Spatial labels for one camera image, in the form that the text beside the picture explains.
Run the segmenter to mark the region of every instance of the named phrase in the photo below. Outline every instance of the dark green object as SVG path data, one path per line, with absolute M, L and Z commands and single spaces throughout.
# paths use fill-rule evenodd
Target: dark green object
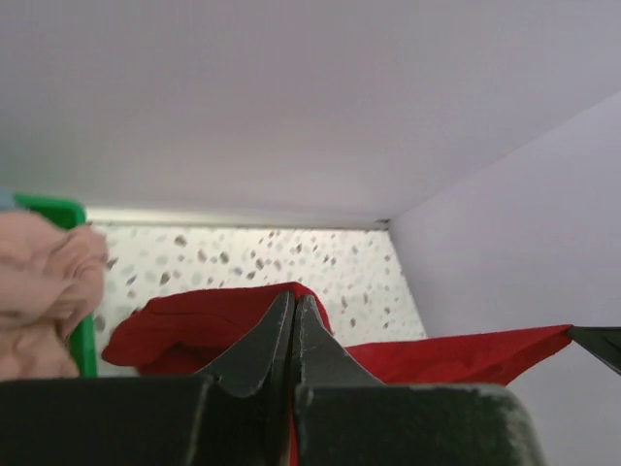
M 572 327 L 567 335 L 621 375 L 621 327 Z
M 300 466 L 545 466 L 530 417 L 495 385 L 304 386 Z
M 15 198 L 21 207 L 44 216 L 60 228 L 69 229 L 86 223 L 84 208 L 75 201 L 26 194 L 16 194 Z M 82 377 L 97 377 L 92 316 L 85 318 L 74 330 L 70 347 Z

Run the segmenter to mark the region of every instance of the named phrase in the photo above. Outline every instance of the green container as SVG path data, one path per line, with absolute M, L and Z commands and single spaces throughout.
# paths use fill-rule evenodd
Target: green container
M 37 212 L 60 228 L 70 229 L 86 223 L 83 206 L 74 201 L 25 194 L 16 194 L 15 200 L 21 207 Z M 82 377 L 97 377 L 92 316 L 85 318 L 74 330 L 70 338 L 70 347 L 71 355 L 76 360 Z

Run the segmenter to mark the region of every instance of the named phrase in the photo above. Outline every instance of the gray speckle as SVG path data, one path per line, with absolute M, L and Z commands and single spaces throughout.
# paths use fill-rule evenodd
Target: gray speckle
M 183 235 L 178 235 L 178 237 L 175 238 L 175 244 L 183 248 L 187 245 L 187 240 L 185 239 Z
M 190 283 L 192 286 L 197 286 L 203 280 L 203 274 L 199 272 L 194 272 L 192 274 L 192 278 L 190 279 Z
M 118 257 L 115 257 L 114 259 L 110 259 L 107 263 L 106 263 L 106 268 L 108 270 L 112 270 L 114 265 L 118 262 Z
M 103 316 L 96 315 L 93 319 L 93 323 L 95 325 L 95 331 L 97 333 L 101 333 L 106 329 L 106 320 Z

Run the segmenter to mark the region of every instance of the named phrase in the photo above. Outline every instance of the white wall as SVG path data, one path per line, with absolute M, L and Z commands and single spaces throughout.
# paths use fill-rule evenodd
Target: white wall
M 432 336 L 621 326 L 621 94 L 391 222 Z M 550 464 L 618 465 L 621 378 L 578 346 L 512 388 Z
M 621 88 L 618 0 L 2 0 L 0 185 L 390 218 Z

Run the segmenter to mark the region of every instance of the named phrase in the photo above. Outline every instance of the green plastic edge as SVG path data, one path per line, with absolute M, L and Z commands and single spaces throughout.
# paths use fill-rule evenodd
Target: green plastic edge
M 46 196 L 35 196 L 30 194 L 15 194 L 15 201 L 22 207 L 32 209 L 37 208 L 61 208 L 71 210 L 75 217 L 75 225 L 86 223 L 86 212 L 82 204 L 68 199 L 58 199 Z M 82 377 L 97 377 L 97 356 L 95 348 L 95 332 L 93 317 L 87 316 L 72 333 L 70 339 L 71 354 L 76 360 Z

